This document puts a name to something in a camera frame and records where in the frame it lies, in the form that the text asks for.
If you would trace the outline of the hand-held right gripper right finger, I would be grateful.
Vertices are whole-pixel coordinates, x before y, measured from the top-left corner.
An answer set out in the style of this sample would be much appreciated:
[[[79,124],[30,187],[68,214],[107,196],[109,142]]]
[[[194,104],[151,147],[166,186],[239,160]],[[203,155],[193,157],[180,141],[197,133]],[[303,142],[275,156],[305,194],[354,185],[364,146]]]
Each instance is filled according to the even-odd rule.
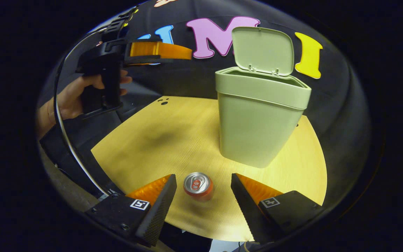
[[[254,241],[276,242],[292,235],[324,212],[324,207],[297,190],[282,193],[233,173],[231,189]]]

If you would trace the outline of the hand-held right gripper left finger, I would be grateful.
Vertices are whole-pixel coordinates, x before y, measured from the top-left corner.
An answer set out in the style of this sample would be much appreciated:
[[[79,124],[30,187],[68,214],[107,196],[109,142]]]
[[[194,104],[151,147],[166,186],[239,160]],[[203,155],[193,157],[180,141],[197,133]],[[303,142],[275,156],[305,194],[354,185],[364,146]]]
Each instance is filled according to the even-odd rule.
[[[122,241],[156,246],[176,189],[175,174],[168,174],[140,188],[133,197],[107,196],[84,214]]]

